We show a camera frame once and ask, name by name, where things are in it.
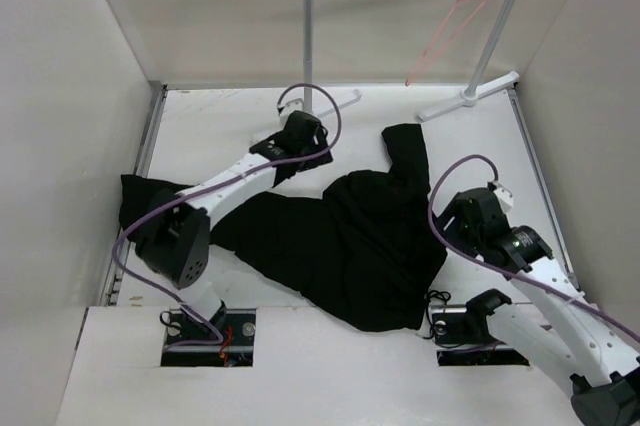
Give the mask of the black trousers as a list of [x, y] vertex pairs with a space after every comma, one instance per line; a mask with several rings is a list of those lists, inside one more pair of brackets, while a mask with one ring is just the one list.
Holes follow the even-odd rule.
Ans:
[[275, 187], [225, 216], [212, 246], [365, 332], [419, 329], [425, 297], [446, 259], [431, 233], [431, 190], [420, 126], [382, 132], [391, 167], [333, 181], [320, 198]]

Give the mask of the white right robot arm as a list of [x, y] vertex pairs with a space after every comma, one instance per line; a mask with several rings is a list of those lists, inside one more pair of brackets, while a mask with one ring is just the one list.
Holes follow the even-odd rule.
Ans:
[[584, 425], [639, 422], [639, 353], [603, 319], [571, 283], [550, 246], [528, 226], [507, 219], [509, 192], [497, 183], [457, 193], [436, 220], [447, 246], [497, 269], [547, 321], [543, 328], [497, 289], [468, 300], [448, 321], [432, 311], [437, 341], [511, 347], [569, 398]]

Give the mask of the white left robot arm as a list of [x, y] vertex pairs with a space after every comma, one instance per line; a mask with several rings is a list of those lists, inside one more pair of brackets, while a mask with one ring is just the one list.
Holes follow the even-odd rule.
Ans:
[[178, 303], [200, 343], [222, 339], [226, 315], [206, 274], [212, 228], [250, 198], [331, 161], [320, 119], [295, 111], [281, 130], [251, 146], [219, 175], [153, 197], [150, 208], [156, 214], [136, 229], [135, 253], [162, 278], [160, 287]]

